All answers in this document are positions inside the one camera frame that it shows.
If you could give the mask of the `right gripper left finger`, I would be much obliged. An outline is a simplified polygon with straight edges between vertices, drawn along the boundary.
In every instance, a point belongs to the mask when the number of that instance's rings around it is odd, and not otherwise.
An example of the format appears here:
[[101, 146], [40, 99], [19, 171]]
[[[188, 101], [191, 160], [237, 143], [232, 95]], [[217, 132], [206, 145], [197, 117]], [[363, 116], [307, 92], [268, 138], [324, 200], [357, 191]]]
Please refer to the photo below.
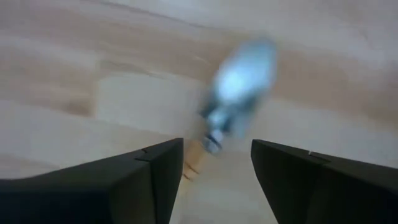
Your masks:
[[183, 139], [23, 179], [1, 180], [1, 223], [169, 223]]

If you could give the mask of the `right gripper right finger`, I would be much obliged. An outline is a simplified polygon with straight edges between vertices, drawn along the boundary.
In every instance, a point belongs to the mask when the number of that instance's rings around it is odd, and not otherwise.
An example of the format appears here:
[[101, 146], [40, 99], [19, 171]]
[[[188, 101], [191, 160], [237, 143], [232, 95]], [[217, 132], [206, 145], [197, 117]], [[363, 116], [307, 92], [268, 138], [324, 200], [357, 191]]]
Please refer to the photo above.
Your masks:
[[397, 169], [258, 139], [251, 160], [280, 224], [397, 224]]

